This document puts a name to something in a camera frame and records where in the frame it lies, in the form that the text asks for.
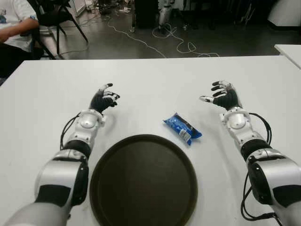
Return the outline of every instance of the electrical cord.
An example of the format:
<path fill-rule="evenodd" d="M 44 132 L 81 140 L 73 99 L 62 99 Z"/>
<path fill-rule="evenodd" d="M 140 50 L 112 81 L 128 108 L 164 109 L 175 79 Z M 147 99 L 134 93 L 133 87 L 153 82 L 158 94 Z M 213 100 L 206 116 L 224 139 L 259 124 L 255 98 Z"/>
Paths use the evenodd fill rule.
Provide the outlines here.
<path fill-rule="evenodd" d="M 64 129 L 61 133 L 61 139 L 60 139 L 60 150 L 63 149 L 63 139 L 64 139 L 64 136 L 66 134 L 66 132 L 68 131 L 68 129 L 72 126 L 72 124 L 75 122 L 76 118 L 79 117 L 79 114 L 78 113 L 76 116 L 74 116 L 73 118 L 71 118 L 67 123 L 66 125 L 64 126 Z"/>
<path fill-rule="evenodd" d="M 256 113 L 249 113 L 250 115 L 254 115 L 258 118 L 260 118 L 265 126 L 265 129 L 267 130 L 267 143 L 270 145 L 271 141 L 272 141 L 272 129 L 271 126 L 269 125 L 269 123 L 260 115 L 256 114 Z"/>
<path fill-rule="evenodd" d="M 257 221 L 257 220 L 263 220 L 263 219 L 269 219 L 269 218 L 274 218 L 277 223 L 282 226 L 278 216 L 276 215 L 276 213 L 274 212 L 271 212 L 271 213 L 264 213 L 264 214 L 261 214 L 260 216 L 253 216 L 251 214 L 248 213 L 248 211 L 246 210 L 246 204 L 245 204 L 245 201 L 248 197 L 248 195 L 250 194 L 251 190 L 252 190 L 252 187 L 250 187 L 248 189 L 248 191 L 246 192 L 246 183 L 247 183 L 247 180 L 248 180 L 248 176 L 249 174 L 247 173 L 246 175 L 246 179 L 245 179 L 245 184 L 244 184 L 244 191 L 243 191 L 243 200 L 241 202 L 241 205 L 240 205 L 240 212 L 241 212 L 241 215 L 243 216 L 243 218 L 245 220 L 248 220 L 248 221 Z"/>
<path fill-rule="evenodd" d="M 100 19 L 101 17 L 100 17 L 100 14 L 97 14 L 97 15 L 95 15 L 94 17 L 92 17 L 92 18 L 90 18 L 90 19 L 88 19 L 88 20 L 84 20 L 83 22 L 81 22 L 80 24 L 79 24 L 79 26 L 80 27 L 88 27 L 88 26 L 90 26 L 91 24 L 95 24 L 95 23 L 97 23 L 97 21 L 96 21 L 96 19 Z M 69 27 L 76 27 L 75 25 L 72 25 L 72 26 L 62 26 L 62 28 L 69 28 Z"/>
<path fill-rule="evenodd" d="M 84 49 L 79 49 L 79 50 L 70 50 L 70 51 L 67 51 L 67 52 L 64 52 L 64 53 L 60 53 L 58 55 L 55 55 L 54 57 L 58 57 L 58 56 L 61 56 L 61 55 L 64 55 L 64 54 L 67 54 L 67 53 L 73 53 L 73 52 L 83 52 L 83 51 L 87 51 L 90 47 L 90 43 L 87 42 L 87 47 L 84 48 Z"/>
<path fill-rule="evenodd" d="M 153 35 L 155 38 L 159 38 L 159 39 L 167 39 L 168 37 L 174 37 L 174 38 L 180 40 L 181 42 L 177 45 L 177 48 L 176 48 L 177 51 L 178 51 L 179 53 L 182 53 L 182 54 L 194 53 L 194 54 L 198 54 L 198 57 L 200 57 L 200 56 L 208 56 L 208 57 L 211 57 L 211 55 L 216 55 L 216 56 L 219 57 L 219 55 L 218 55 L 217 53 L 198 53 L 198 52 L 196 52 L 197 47 L 196 47 L 191 41 L 187 43 L 187 46 L 188 46 L 188 50 L 189 50 L 189 51 L 181 51 L 181 50 L 179 50 L 179 47 L 185 42 L 184 39 L 179 38 L 178 36 L 176 36 L 176 35 L 174 34 L 174 33 L 177 31 L 177 27 L 174 27 L 174 28 L 173 28 L 170 24 L 166 24 L 166 25 L 169 26 L 169 29 L 167 29 L 166 27 L 164 27 L 165 30 L 167 30 L 167 31 L 169 32 L 166 36 L 160 37 L 160 36 L 155 35 L 154 32 L 155 32 L 155 30 L 158 29 L 158 27 L 156 27 L 156 28 L 154 28 L 154 29 L 152 30 L 152 35 Z"/>
<path fill-rule="evenodd" d="M 144 41 L 142 41 L 142 40 L 140 40 L 140 39 L 135 39 L 135 38 L 133 38 L 132 36 L 130 36 L 130 35 L 129 35 L 128 33 L 126 33 L 126 32 L 117 30 L 115 26 L 110 25 L 111 17 L 110 17 L 110 16 L 106 16 L 106 17 L 108 18 L 108 23 L 107 23 L 108 27 L 113 28 L 113 29 L 114 29 L 116 32 L 118 32 L 118 33 L 125 34 L 125 35 L 126 35 L 127 37 L 129 37 L 130 39 L 133 39 L 133 40 L 135 40 L 135 41 L 138 41 L 138 42 L 143 43 L 146 47 L 155 50 L 155 51 L 156 51 L 157 53 L 159 53 L 163 58 L 167 58 L 163 53 L 161 53 L 161 52 L 160 52 L 159 50 L 157 50 L 156 48 L 154 48 L 154 47 L 152 47 L 152 46 L 149 46 L 146 42 L 144 42 Z"/>
<path fill-rule="evenodd" d="M 256 113 L 249 113 L 250 115 L 254 115 L 258 118 L 260 118 L 267 130 L 267 143 L 270 145 L 271 141 L 272 141 L 272 129 L 269 125 L 269 123 L 263 118 L 261 117 L 260 115 L 256 114 Z M 248 195 L 250 194 L 250 192 L 252 191 L 252 187 L 250 187 L 248 189 L 248 191 L 246 192 L 246 183 L 247 183 L 247 180 L 248 180 L 248 176 L 249 174 L 247 173 L 246 174 L 246 178 L 245 178 L 245 183 L 244 183 L 244 190 L 243 190 L 243 200 L 241 201 L 241 205 L 240 205 L 240 212 L 241 212 L 241 215 L 243 216 L 243 218 L 245 220 L 248 220 L 248 221 L 257 221 L 257 220 L 262 220 L 262 219 L 269 219 L 269 218 L 274 218 L 277 223 L 282 226 L 278 216 L 276 215 L 276 213 L 274 212 L 271 212 L 271 213 L 264 213 L 264 214 L 261 214 L 260 216 L 253 216 L 251 215 L 250 213 L 248 213 L 248 211 L 246 210 L 246 199 L 248 197 Z"/>

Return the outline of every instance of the robot finger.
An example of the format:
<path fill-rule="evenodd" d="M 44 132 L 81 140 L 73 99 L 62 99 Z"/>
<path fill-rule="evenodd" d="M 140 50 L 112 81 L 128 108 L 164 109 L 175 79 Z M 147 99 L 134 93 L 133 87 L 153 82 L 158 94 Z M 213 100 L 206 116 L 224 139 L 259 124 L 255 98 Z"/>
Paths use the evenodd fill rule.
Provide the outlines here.
<path fill-rule="evenodd" d="M 225 86 L 223 85 L 217 85 L 217 86 L 214 86 L 211 91 L 216 91 L 217 89 L 225 89 Z"/>
<path fill-rule="evenodd" d="M 113 104 L 111 104 L 111 107 L 115 107 L 117 105 L 116 102 L 113 102 Z"/>
<path fill-rule="evenodd" d="M 217 85 L 223 85 L 224 87 L 227 87 L 229 85 L 231 85 L 230 82 L 227 82 L 225 80 L 221 80 L 221 81 L 216 81 L 214 83 L 212 83 L 213 86 L 217 86 Z"/>
<path fill-rule="evenodd" d="M 104 92 L 108 87 L 112 87 L 112 86 L 113 86 L 112 83 L 105 84 L 105 85 L 103 85 L 103 86 L 100 87 L 98 93 L 103 95 L 103 92 Z"/>
<path fill-rule="evenodd" d="M 112 93 L 112 95 L 106 96 L 106 98 L 111 98 L 113 102 L 120 98 L 120 96 L 116 93 Z"/>
<path fill-rule="evenodd" d="M 105 91 L 105 92 L 103 93 L 103 96 L 104 96 L 104 97 L 105 97 L 105 96 L 113 96 L 113 97 L 117 97 L 117 99 L 120 98 L 120 96 L 119 96 L 118 94 L 113 93 L 113 92 L 110 92 L 110 91 Z"/>
<path fill-rule="evenodd" d="M 214 97 L 208 97 L 208 96 L 200 96 L 199 99 L 209 103 L 213 103 L 214 101 Z"/>
<path fill-rule="evenodd" d="M 214 93 L 214 94 L 213 94 L 213 97 L 217 97 L 217 96 L 219 96 L 219 95 L 226 94 L 226 93 L 227 93 L 226 90 L 218 91 L 217 93 Z"/>

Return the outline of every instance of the plastic package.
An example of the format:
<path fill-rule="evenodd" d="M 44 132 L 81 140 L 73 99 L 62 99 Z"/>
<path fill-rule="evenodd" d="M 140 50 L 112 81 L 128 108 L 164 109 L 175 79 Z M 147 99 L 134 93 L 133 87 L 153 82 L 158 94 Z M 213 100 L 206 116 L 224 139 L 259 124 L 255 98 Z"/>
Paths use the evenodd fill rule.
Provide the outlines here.
<path fill-rule="evenodd" d="M 189 145 L 192 143 L 192 138 L 198 138 L 202 134 L 191 126 L 186 120 L 181 118 L 178 113 L 175 113 L 171 118 L 163 120 L 167 125 L 173 128 L 180 137 Z"/>

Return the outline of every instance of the round tray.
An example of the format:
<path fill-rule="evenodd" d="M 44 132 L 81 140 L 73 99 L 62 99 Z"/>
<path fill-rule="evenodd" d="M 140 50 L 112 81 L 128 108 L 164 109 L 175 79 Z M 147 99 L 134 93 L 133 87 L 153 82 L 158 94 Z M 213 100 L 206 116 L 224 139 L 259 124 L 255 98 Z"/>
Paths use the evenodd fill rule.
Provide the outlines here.
<path fill-rule="evenodd" d="M 155 135 L 116 143 L 99 160 L 90 183 L 91 207 L 101 226 L 183 226 L 197 196 L 188 157 Z"/>

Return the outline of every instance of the concrete floor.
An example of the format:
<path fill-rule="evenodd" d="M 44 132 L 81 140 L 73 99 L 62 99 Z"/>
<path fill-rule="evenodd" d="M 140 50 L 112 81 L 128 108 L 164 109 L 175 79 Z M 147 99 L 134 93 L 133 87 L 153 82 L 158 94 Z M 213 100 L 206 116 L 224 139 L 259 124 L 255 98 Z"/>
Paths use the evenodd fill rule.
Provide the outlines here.
<path fill-rule="evenodd" d="M 181 54 L 176 51 L 179 40 L 169 37 L 158 39 L 152 36 L 151 29 L 136 29 L 134 34 L 129 32 L 131 27 L 131 14 L 112 13 L 110 24 L 118 30 L 129 33 L 136 39 L 147 42 L 155 47 L 167 58 L 172 57 L 197 57 L 196 54 Z M 161 58 L 162 56 L 144 44 L 128 38 L 125 34 L 117 33 L 108 27 L 108 18 L 100 17 L 97 13 L 83 12 L 77 18 L 79 24 L 87 22 L 95 17 L 90 23 L 81 26 L 89 40 L 89 48 L 82 52 L 64 54 L 64 59 L 132 59 L 132 58 Z M 266 24 L 242 25 L 218 24 L 216 30 L 209 30 L 204 20 L 199 21 L 199 29 L 193 30 L 189 27 L 183 30 L 183 23 L 178 18 L 172 18 L 172 26 L 177 26 L 175 33 L 185 40 L 181 45 L 181 51 L 187 51 L 187 42 L 191 41 L 197 46 L 197 52 L 215 52 L 222 57 L 229 56 L 256 56 L 256 55 L 278 55 L 274 49 L 275 44 L 301 44 L 301 35 L 297 31 L 274 31 Z M 73 26 L 72 22 L 65 22 L 61 26 L 67 35 L 60 34 L 61 53 L 72 50 L 85 49 L 86 42 Z M 50 51 L 56 55 L 56 41 L 49 35 L 43 40 Z"/>

